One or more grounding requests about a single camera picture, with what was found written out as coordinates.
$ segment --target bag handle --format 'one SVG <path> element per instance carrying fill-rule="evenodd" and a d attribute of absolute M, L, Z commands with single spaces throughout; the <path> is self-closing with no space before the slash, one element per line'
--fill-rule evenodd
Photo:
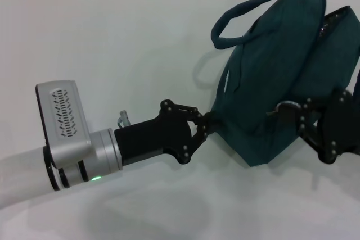
<path fill-rule="evenodd" d="M 245 42 L 250 41 L 251 39 L 259 36 L 261 33 L 257 34 L 246 34 L 238 38 L 220 38 L 222 31 L 228 25 L 232 18 L 239 17 L 248 13 L 249 11 L 257 8 L 263 3 L 269 2 L 270 0 L 248 0 L 241 4 L 238 4 L 234 8 L 231 8 L 220 17 L 220 19 L 214 25 L 211 31 L 211 40 L 214 43 L 216 49 L 226 49 Z"/>

